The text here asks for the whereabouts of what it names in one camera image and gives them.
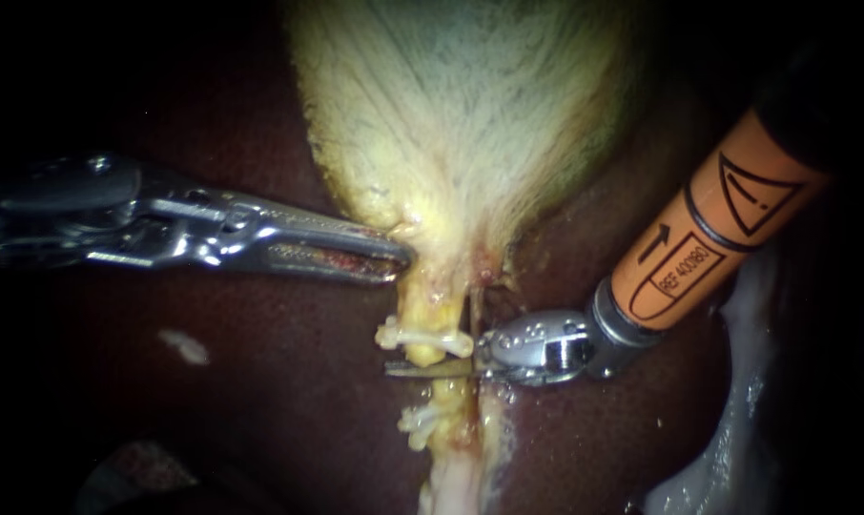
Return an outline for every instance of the orange shaft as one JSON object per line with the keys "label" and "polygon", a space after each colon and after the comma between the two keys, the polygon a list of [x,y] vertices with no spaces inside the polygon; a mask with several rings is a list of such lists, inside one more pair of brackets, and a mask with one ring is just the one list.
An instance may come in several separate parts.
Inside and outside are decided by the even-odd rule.
{"label": "orange shaft", "polygon": [[617,307],[638,326],[669,329],[828,181],[749,110],[617,264]]}

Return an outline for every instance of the arrow symbol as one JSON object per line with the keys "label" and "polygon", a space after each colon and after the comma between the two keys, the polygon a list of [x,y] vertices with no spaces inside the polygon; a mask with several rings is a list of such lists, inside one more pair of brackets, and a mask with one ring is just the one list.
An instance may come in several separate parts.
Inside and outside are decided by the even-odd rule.
{"label": "arrow symbol", "polygon": [[648,256],[651,256],[651,253],[654,252],[655,247],[657,247],[661,243],[664,243],[665,246],[667,246],[669,234],[670,228],[667,225],[663,223],[658,224],[658,236],[651,241],[651,243],[648,245],[648,248],[645,249],[645,252],[643,252],[642,255],[639,256],[639,264],[642,264],[642,261],[644,261]]}

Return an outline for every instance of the warning triangle symbol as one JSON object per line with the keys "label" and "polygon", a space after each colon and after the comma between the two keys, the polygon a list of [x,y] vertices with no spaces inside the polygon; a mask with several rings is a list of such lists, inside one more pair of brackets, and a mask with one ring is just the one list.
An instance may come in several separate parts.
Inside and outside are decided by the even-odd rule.
{"label": "warning triangle symbol", "polygon": [[730,213],[748,237],[804,186],[803,182],[782,182],[751,174],[722,153],[718,153],[718,172]]}

